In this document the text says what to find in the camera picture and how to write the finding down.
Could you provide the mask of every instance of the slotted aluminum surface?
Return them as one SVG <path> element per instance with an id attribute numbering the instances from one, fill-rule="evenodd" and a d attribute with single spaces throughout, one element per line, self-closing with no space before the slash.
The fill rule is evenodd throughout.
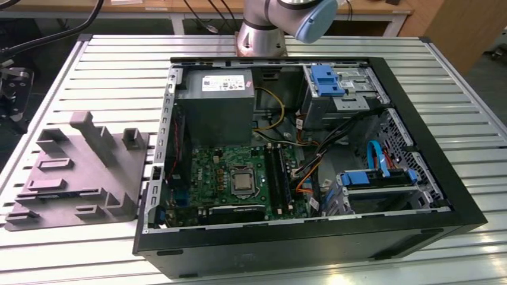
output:
<path id="1" fill-rule="evenodd" d="M 488 224 L 403 259 L 210 277 L 198 283 L 440 284 L 507 281 L 507 142 L 504 127 L 431 44 L 418 38 L 287 38 L 291 56 L 382 56 L 402 83 Z M 44 126 L 91 110 L 98 125 L 138 127 L 155 144 L 167 68 L 174 56 L 234 56 L 230 36 L 95 36 L 78 43 L 42 109 L 0 176 L 0 224 L 28 178 Z M 151 173 L 150 164 L 144 175 Z M 155 284 L 170 282 L 132 255 L 136 221 L 9 233 L 0 228 L 0 284 Z"/>

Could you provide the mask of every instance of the ram slot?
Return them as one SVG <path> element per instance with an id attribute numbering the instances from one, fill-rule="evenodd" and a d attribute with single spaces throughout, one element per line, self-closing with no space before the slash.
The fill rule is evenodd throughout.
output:
<path id="1" fill-rule="evenodd" d="M 274 214 L 292 210 L 292 198 L 282 147 L 264 147 L 266 178 L 268 179 L 271 209 Z"/>

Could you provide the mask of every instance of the sticker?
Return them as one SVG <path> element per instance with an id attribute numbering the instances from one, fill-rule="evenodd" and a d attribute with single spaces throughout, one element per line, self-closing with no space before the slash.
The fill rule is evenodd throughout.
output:
<path id="1" fill-rule="evenodd" d="M 203 77 L 203 91 L 244 90 L 243 75 L 215 75 Z"/>
<path id="2" fill-rule="evenodd" d="M 146 7 L 144 8 L 146 11 L 168 11 L 167 8 L 159 8 L 159 7 Z"/>
<path id="3" fill-rule="evenodd" d="M 351 81 L 340 81 L 342 87 L 351 87 L 354 88 L 354 83 Z"/>
<path id="4" fill-rule="evenodd" d="M 319 211 L 319 202 L 316 201 L 316 199 L 314 199 L 314 197 L 311 197 L 311 199 L 310 199 L 310 206 L 311 206 L 316 211 Z"/>
<path id="5" fill-rule="evenodd" d="M 296 129 L 303 129 L 303 120 L 302 119 L 296 119 L 295 120 L 295 128 Z"/>

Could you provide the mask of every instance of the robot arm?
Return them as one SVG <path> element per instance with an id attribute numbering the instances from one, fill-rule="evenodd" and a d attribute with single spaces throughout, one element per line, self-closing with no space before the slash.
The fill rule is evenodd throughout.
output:
<path id="1" fill-rule="evenodd" d="M 284 32 L 303 43 L 315 42 L 331 26 L 338 7 L 336 0 L 244 0 L 239 55 L 286 55 Z"/>

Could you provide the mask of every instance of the cpu socket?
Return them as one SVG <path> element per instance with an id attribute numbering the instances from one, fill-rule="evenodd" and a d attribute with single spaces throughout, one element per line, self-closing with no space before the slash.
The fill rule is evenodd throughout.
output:
<path id="1" fill-rule="evenodd" d="M 231 193 L 240 199 L 255 193 L 254 169 L 231 169 Z"/>

